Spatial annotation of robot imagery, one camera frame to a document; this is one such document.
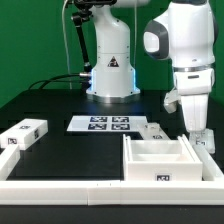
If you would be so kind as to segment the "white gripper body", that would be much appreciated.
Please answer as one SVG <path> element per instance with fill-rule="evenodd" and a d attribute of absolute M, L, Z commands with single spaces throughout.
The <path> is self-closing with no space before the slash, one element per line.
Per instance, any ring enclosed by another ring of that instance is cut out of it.
<path fill-rule="evenodd" d="M 186 130 L 201 132 L 206 128 L 208 95 L 182 96 L 181 105 Z"/>

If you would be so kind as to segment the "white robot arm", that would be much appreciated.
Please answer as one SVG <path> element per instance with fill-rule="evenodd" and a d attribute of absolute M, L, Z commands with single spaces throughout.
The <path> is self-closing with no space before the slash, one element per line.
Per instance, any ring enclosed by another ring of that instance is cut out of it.
<path fill-rule="evenodd" d="M 97 63 L 92 66 L 82 46 L 84 68 L 90 75 L 90 99 L 125 102 L 138 95 L 130 64 L 130 29 L 111 14 L 112 7 L 143 6 L 150 0 L 73 0 L 77 29 L 89 20 L 95 25 Z M 167 10 L 148 22 L 143 33 L 145 52 L 156 60 L 172 61 L 174 89 L 167 94 L 168 112 L 182 105 L 186 130 L 206 129 L 208 96 L 214 84 L 213 45 L 217 26 L 209 0 L 171 0 Z"/>

